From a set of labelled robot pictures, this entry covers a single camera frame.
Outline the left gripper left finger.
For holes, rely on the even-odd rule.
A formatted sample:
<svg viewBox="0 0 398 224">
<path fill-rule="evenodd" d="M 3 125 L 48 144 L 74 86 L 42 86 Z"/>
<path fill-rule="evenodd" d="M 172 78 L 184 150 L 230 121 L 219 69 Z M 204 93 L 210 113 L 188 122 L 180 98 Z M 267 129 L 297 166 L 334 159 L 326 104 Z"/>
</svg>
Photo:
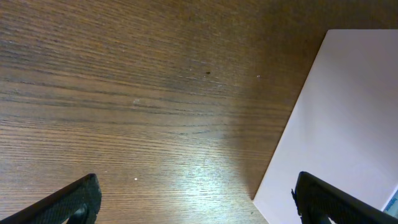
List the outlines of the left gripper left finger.
<svg viewBox="0 0 398 224">
<path fill-rule="evenodd" d="M 94 224 L 101 206 L 96 174 L 88 174 L 31 206 L 1 220 L 5 224 Z"/>
</svg>

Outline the teal mouthwash bottle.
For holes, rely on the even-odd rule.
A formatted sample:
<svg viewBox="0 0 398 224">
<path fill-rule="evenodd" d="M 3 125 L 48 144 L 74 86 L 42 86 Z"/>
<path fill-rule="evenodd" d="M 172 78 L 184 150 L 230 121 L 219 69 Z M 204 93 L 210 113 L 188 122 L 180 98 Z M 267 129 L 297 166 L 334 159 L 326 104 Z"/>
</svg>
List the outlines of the teal mouthwash bottle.
<svg viewBox="0 0 398 224">
<path fill-rule="evenodd" d="M 391 197 L 383 212 L 394 218 L 398 218 L 398 190 Z"/>
</svg>

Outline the white cardboard box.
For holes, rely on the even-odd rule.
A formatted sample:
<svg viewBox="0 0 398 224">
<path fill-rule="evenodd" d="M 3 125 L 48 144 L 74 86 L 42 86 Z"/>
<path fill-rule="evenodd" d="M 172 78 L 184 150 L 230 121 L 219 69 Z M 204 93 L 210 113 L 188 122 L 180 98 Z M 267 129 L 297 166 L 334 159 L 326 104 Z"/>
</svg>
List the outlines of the white cardboard box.
<svg viewBox="0 0 398 224">
<path fill-rule="evenodd" d="M 326 33 L 254 197 L 267 222 L 300 222 L 301 171 L 378 210 L 397 192 L 395 29 Z"/>
</svg>

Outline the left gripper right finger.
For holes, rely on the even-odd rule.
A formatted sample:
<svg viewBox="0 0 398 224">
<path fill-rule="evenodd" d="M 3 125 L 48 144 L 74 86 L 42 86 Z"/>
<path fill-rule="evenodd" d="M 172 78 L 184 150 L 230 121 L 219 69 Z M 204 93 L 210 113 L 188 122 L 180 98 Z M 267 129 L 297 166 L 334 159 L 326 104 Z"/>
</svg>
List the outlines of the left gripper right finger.
<svg viewBox="0 0 398 224">
<path fill-rule="evenodd" d="M 291 194 L 302 224 L 397 224 L 397 218 L 305 171 Z"/>
</svg>

